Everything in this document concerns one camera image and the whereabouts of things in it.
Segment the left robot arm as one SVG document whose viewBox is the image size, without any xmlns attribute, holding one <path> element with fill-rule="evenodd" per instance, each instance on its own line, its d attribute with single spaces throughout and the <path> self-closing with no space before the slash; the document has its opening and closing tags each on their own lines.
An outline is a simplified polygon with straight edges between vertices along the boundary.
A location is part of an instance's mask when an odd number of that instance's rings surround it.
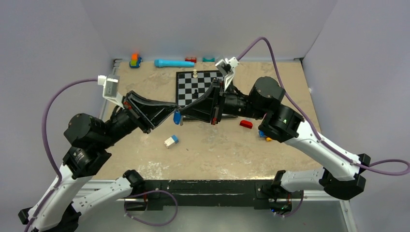
<svg viewBox="0 0 410 232">
<path fill-rule="evenodd" d="M 81 188 L 111 157 L 107 149 L 135 129 L 150 133 L 178 109 L 173 102 L 146 99 L 133 91 L 113 98 L 116 109 L 107 121 L 85 113 L 70 120 L 64 136 L 71 147 L 57 166 L 46 135 L 49 107 L 43 113 L 42 136 L 57 176 L 43 197 L 18 216 L 27 232 L 73 232 L 86 218 L 121 198 L 146 197 L 149 191 L 136 170 L 127 170 L 112 184 L 77 197 Z"/>
</svg>

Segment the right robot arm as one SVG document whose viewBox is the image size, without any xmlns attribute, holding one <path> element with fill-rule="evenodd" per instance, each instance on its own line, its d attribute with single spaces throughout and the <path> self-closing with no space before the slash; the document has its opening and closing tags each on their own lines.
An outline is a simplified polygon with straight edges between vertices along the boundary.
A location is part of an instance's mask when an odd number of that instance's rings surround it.
<svg viewBox="0 0 410 232">
<path fill-rule="evenodd" d="M 261 120 L 258 129 L 265 136 L 292 146 L 319 164 L 320 169 L 309 171 L 278 171 L 271 184 L 273 197 L 302 190 L 323 190 L 332 197 L 350 200 L 364 191 L 366 179 L 362 172 L 369 166 L 366 154 L 353 154 L 332 142 L 327 142 L 310 125 L 308 119 L 282 104 L 285 89 L 272 77 L 258 78 L 250 93 L 245 95 L 232 87 L 236 58 L 223 58 L 215 65 L 223 79 L 215 79 L 198 99 L 180 110 L 210 124 L 217 124 L 223 114 Z"/>
</svg>

